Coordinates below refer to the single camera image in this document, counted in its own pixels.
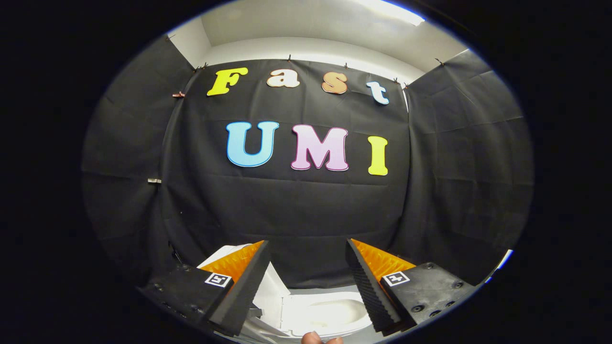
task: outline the blue letter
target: blue letter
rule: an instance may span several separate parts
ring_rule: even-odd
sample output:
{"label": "blue letter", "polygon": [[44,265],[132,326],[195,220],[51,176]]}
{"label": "blue letter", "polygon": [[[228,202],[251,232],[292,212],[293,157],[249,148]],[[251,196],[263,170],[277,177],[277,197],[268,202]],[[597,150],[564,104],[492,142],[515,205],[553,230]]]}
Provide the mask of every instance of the blue letter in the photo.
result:
{"label": "blue letter", "polygon": [[370,81],[369,83],[366,83],[366,85],[372,89],[372,96],[377,102],[383,105],[387,105],[389,103],[389,99],[383,96],[383,92],[387,92],[387,90],[384,89],[384,87],[382,87],[378,82]]}
{"label": "blue letter", "polygon": [[234,122],[225,127],[229,131],[228,159],[231,162],[242,167],[256,167],[270,160],[274,148],[274,130],[278,128],[278,123],[260,122],[257,128],[261,129],[261,149],[257,154],[249,154],[244,151],[244,142],[251,123]]}

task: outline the black border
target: black border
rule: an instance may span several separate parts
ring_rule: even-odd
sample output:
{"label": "black border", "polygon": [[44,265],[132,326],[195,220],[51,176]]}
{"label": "black border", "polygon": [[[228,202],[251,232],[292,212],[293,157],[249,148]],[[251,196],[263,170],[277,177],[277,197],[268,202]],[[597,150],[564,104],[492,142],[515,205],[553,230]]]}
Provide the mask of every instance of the black border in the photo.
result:
{"label": "black border", "polygon": [[[5,293],[15,304],[7,311],[6,325],[14,330],[8,332],[7,342],[204,341],[197,331],[143,302],[105,258],[85,216],[80,158],[91,112],[122,66],[165,31],[218,3],[68,1],[18,3],[13,6],[20,8],[6,11],[13,25],[5,40],[14,53],[6,54],[5,64],[16,74],[7,83],[12,90],[8,104],[14,107],[9,111],[17,120],[15,127],[23,130],[8,135],[7,146],[16,163],[6,168],[11,196],[7,213],[12,216],[6,233],[17,249],[5,263],[9,273],[19,272],[19,283],[5,282]],[[576,326],[561,308],[567,300],[554,274],[559,271],[553,268],[567,262],[559,248],[571,239],[578,219],[545,217],[545,204],[558,214],[571,212],[562,200],[545,196],[543,172],[550,170],[550,158],[560,148],[546,152],[544,142],[555,140],[551,131],[571,116],[563,101],[569,93],[562,71],[572,62],[566,45],[583,38],[583,32],[568,22],[574,11],[584,9],[518,1],[401,3],[458,34],[508,81],[532,130],[536,165],[531,215],[510,260],[457,307],[456,314],[407,340],[567,342]],[[563,279],[562,284],[573,288],[579,282]],[[581,332],[576,338],[588,341],[593,336]]]}

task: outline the ceiling light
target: ceiling light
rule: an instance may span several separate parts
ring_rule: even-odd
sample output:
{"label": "ceiling light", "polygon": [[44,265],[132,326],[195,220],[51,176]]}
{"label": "ceiling light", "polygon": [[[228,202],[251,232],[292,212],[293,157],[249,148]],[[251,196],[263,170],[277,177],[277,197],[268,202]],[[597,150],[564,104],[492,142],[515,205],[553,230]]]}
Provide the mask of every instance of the ceiling light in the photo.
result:
{"label": "ceiling light", "polygon": [[417,26],[424,22],[425,20],[418,15],[406,10],[400,6],[393,5],[389,2],[382,0],[354,0],[359,2],[365,7],[368,7],[370,10],[374,12],[378,12],[381,14],[388,15],[390,17],[394,17],[397,19],[401,19],[408,23],[411,23],[414,26]]}

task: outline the foam letter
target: foam letter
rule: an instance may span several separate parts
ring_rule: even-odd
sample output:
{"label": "foam letter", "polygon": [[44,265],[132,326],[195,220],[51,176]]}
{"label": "foam letter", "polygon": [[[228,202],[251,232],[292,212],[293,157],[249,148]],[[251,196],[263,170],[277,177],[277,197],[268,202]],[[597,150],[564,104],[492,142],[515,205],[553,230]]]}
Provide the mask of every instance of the foam letter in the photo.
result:
{"label": "foam letter", "polygon": [[267,84],[272,87],[296,87],[300,84],[295,70],[277,69],[273,70],[270,75],[275,75],[275,77],[270,77],[267,81]]}
{"label": "foam letter", "polygon": [[342,94],[348,89],[346,84],[342,82],[348,79],[346,78],[346,75],[342,73],[325,73],[325,75],[323,75],[323,80],[325,80],[325,82],[321,84],[321,87],[323,87],[323,91],[325,92]]}
{"label": "foam letter", "polygon": [[386,176],[389,172],[384,166],[384,147],[387,146],[387,140],[380,136],[370,136],[368,141],[372,145],[372,165],[368,168],[368,173]]}
{"label": "foam letter", "polygon": [[229,131],[228,159],[235,165],[242,167],[261,166],[272,157],[274,130],[278,128],[278,123],[260,122],[257,128],[261,129],[261,149],[257,154],[249,154],[244,150],[244,143],[247,139],[247,130],[251,129],[251,123],[234,122],[225,127]]}
{"label": "foam letter", "polygon": [[331,128],[323,143],[316,136],[316,132],[310,125],[298,124],[293,126],[293,132],[297,134],[296,160],[291,163],[294,170],[307,170],[310,162],[306,159],[306,153],[310,153],[315,167],[321,168],[325,158],[329,154],[329,161],[325,167],[331,171],[346,171],[348,164],[345,159],[345,138],[348,131],[342,128]]}
{"label": "foam letter", "polygon": [[246,75],[248,73],[248,69],[245,67],[242,68],[234,68],[234,69],[224,69],[219,70],[217,73],[217,79],[215,83],[212,85],[210,91],[206,93],[206,95],[217,95],[217,94],[226,94],[230,91],[227,88],[227,84],[230,86],[234,86],[238,82],[239,75]]}
{"label": "foam letter", "polygon": [[366,83],[366,85],[371,88],[372,96],[377,102],[383,105],[387,105],[389,103],[389,99],[383,96],[383,92],[387,92],[387,90],[384,89],[384,87],[382,87],[377,81],[370,81],[369,83]]}

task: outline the yellow letter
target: yellow letter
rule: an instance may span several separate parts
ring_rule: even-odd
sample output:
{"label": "yellow letter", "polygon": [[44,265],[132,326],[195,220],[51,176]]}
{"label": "yellow letter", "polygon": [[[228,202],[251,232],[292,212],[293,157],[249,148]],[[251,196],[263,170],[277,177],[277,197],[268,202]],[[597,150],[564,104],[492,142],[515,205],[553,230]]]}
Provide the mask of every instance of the yellow letter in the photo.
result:
{"label": "yellow letter", "polygon": [[224,69],[219,70],[217,74],[217,79],[215,80],[215,84],[212,85],[210,91],[206,93],[206,95],[217,95],[217,94],[226,94],[230,91],[227,88],[227,84],[230,86],[234,86],[238,82],[239,76],[236,74],[245,75],[248,73],[248,69],[243,68],[234,68],[234,69]]}
{"label": "yellow letter", "polygon": [[380,136],[370,136],[368,141],[372,145],[372,166],[368,168],[368,173],[386,176],[389,172],[384,166],[384,147],[387,146],[387,140]]}
{"label": "yellow letter", "polygon": [[291,69],[277,69],[273,70],[270,75],[275,75],[274,77],[270,77],[267,81],[267,84],[272,87],[296,87],[300,84],[297,80],[297,72]]}

